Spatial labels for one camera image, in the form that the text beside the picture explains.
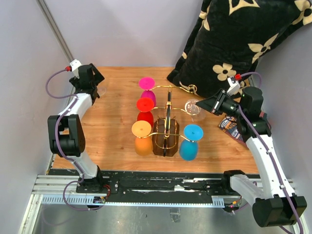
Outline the clear wine glass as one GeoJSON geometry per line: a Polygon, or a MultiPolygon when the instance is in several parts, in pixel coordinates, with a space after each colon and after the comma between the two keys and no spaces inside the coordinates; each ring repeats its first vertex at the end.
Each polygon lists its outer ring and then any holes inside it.
{"type": "Polygon", "coordinates": [[[190,99],[186,101],[184,110],[185,112],[191,117],[193,122],[199,122],[205,119],[205,111],[197,106],[198,100],[197,99],[190,99]]]}
{"type": "Polygon", "coordinates": [[[97,93],[98,93],[99,97],[104,96],[106,94],[106,92],[107,92],[107,88],[104,86],[100,86],[97,88],[97,93]]]}

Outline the clear wine glass front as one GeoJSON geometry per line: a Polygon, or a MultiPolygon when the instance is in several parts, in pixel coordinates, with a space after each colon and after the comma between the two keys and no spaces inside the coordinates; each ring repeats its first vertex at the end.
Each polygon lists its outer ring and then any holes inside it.
{"type": "Polygon", "coordinates": [[[185,112],[191,117],[193,122],[199,122],[205,119],[205,111],[197,106],[198,100],[197,99],[190,99],[186,101],[184,110],[185,112]]]}

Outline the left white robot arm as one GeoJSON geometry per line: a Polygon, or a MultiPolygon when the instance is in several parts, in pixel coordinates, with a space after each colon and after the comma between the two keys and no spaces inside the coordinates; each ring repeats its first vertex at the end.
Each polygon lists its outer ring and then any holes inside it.
{"type": "Polygon", "coordinates": [[[48,117],[50,150],[71,162],[79,173],[76,192],[99,193],[104,188],[104,180],[100,168],[86,152],[80,120],[100,97],[98,84],[104,81],[104,76],[92,63],[83,65],[77,59],[70,62],[65,71],[74,75],[69,82],[75,92],[71,95],[71,102],[62,112],[48,117]]]}

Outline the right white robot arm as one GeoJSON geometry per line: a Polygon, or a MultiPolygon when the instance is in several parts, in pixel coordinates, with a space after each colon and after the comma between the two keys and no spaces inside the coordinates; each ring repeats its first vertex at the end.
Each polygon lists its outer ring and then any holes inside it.
{"type": "Polygon", "coordinates": [[[240,194],[252,207],[258,226],[284,228],[297,224],[303,233],[300,216],[307,202],[296,194],[278,161],[271,130],[260,115],[263,100],[259,88],[246,87],[239,102],[225,90],[219,90],[196,105],[216,116],[227,114],[235,117],[238,132],[252,153],[261,178],[262,188],[258,188],[242,171],[226,171],[221,182],[222,192],[226,195],[240,194]]]}

